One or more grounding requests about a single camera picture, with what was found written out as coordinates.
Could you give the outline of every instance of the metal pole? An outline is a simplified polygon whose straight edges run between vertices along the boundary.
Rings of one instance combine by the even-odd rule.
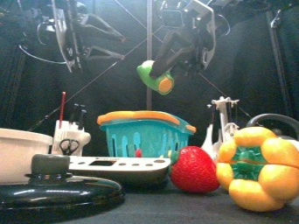
[[[290,101],[290,94],[287,90],[287,84],[286,84],[286,70],[282,60],[282,53],[281,53],[281,47],[278,43],[278,36],[277,36],[277,28],[271,27],[271,22],[274,21],[274,15],[273,12],[266,13],[266,19],[269,23],[269,32],[270,32],[270,38],[271,38],[271,44],[274,49],[274,55],[275,55],[275,67],[277,67],[277,73],[278,73],[278,79],[281,83],[281,91],[283,95],[283,101],[285,101],[285,114],[287,116],[294,116],[291,101]]]
[[[147,60],[153,59],[153,36],[154,36],[154,0],[147,0]],[[146,90],[146,109],[153,110],[153,89]]]

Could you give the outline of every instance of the white bowl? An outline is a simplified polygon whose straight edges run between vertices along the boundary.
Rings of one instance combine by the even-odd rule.
[[[48,154],[52,137],[16,129],[0,129],[0,184],[23,183],[32,173],[35,154]]]

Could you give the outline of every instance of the red object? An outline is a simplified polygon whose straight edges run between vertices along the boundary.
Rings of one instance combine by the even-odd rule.
[[[170,173],[174,185],[190,193],[215,191],[221,183],[209,153],[198,146],[186,146],[175,153]]]
[[[63,121],[64,104],[66,104],[66,92],[62,92],[62,98],[60,98],[60,128],[62,128],[62,121]]]
[[[138,149],[138,150],[135,151],[135,157],[137,157],[137,158],[141,158],[142,156],[143,156],[143,152],[142,152],[141,149]]]

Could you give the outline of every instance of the black backdrop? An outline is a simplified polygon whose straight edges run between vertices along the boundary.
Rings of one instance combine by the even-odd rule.
[[[68,100],[66,119],[70,117],[75,102],[87,105],[84,127],[92,139],[83,155],[107,156],[106,132],[99,129],[98,116],[117,110],[146,109],[146,85],[138,77],[137,67],[147,60],[147,1],[82,0],[82,2],[88,6],[90,12],[98,14],[127,36],[127,42],[123,44],[90,37],[86,37],[86,41],[123,53],[126,59],[115,65],[114,60],[91,61],[88,71],[70,73],[66,65],[46,63],[26,56],[18,91],[10,93],[7,85],[11,85],[11,82],[7,78],[2,78],[4,82],[0,93],[4,93],[6,99],[15,96],[14,112],[11,111],[8,116],[11,120],[3,122],[2,126],[28,130],[60,106],[62,92],[66,91]],[[189,76],[179,75],[175,88],[169,95],[153,93],[153,110],[179,116],[198,128],[191,144],[203,143],[210,120],[207,104],[221,96],[239,99],[238,125],[241,127],[250,117],[262,113],[285,114],[299,119],[298,11],[295,7],[283,15],[283,23],[278,29],[282,65],[286,71],[283,77],[286,95],[277,71],[266,14],[235,25],[230,34],[219,38],[215,57],[206,71]],[[154,32],[159,27],[161,21],[154,16]],[[163,39],[166,32],[163,28],[154,35],[154,56],[162,44],[159,39]],[[15,42],[7,44],[6,40],[0,45],[14,46]],[[31,46],[31,53],[48,60],[62,61],[55,45],[40,45],[36,42]],[[7,51],[2,51],[2,65],[11,63],[4,55]],[[3,77],[11,75],[10,72],[2,71]],[[6,105],[3,103],[2,105],[2,113],[7,115]],[[52,136],[58,119],[59,110],[44,120],[35,132]]]

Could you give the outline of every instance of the toy fruit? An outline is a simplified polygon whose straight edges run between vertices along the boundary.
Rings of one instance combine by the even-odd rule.
[[[299,152],[270,129],[241,129],[219,148],[218,179],[241,207],[274,211],[299,195]]]
[[[173,153],[171,160],[171,181],[179,189],[190,193],[207,193],[219,188],[217,166],[201,147],[183,147]]]

